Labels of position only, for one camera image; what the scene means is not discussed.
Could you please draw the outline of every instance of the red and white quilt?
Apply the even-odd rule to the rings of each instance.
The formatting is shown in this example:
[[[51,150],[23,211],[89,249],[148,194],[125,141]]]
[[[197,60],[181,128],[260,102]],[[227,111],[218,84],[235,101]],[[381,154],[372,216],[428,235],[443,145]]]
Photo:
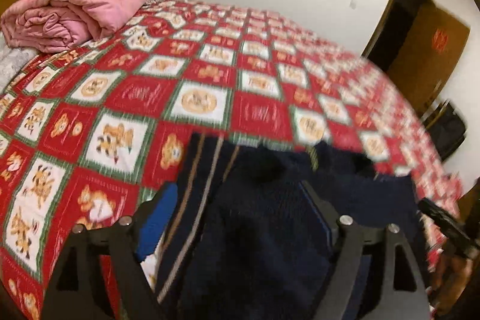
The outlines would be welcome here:
[[[363,151],[380,172],[412,171],[420,198],[457,212],[459,181],[390,80],[277,13],[153,4],[114,36],[34,58],[0,99],[0,265],[32,320],[71,227],[134,213],[175,180],[194,130]],[[441,235],[426,228],[434,264]]]

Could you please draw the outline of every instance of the navy blue garment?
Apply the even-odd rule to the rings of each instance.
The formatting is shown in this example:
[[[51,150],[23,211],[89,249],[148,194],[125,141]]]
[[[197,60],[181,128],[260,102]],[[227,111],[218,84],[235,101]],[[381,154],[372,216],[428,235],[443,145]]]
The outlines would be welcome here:
[[[309,318],[332,251],[296,188],[303,179],[340,214],[370,226],[397,223],[409,241],[418,236],[416,256],[425,259],[411,178],[376,176],[365,156],[325,143],[275,152],[193,135],[155,291],[169,318]],[[369,262],[365,257],[362,268]],[[366,284],[367,273],[360,274],[350,318]]]

